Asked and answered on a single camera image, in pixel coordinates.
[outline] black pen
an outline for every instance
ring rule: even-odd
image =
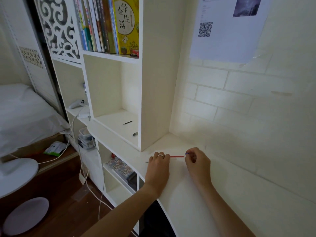
[[[123,125],[126,125],[126,124],[128,124],[128,123],[131,123],[132,121],[129,121],[129,122],[126,122],[125,124],[123,124]]]

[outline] white bed sheet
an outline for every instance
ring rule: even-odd
[[[29,86],[0,86],[0,157],[68,128],[61,115]]]

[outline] yellow book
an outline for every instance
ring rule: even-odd
[[[113,0],[118,52],[131,54],[139,45],[139,0]]]

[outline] white game controller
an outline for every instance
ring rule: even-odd
[[[72,103],[69,106],[69,109],[73,109],[73,108],[76,108],[76,107],[79,107],[79,106],[85,106],[85,105],[88,105],[88,103],[86,103],[86,101],[83,100],[83,99],[79,99],[79,100],[76,100],[74,103]]]

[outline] leopard print pattern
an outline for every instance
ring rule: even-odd
[[[37,50],[25,48],[21,46],[20,46],[20,50],[26,62],[31,63],[35,66],[38,66],[40,68],[43,68],[42,60]]]

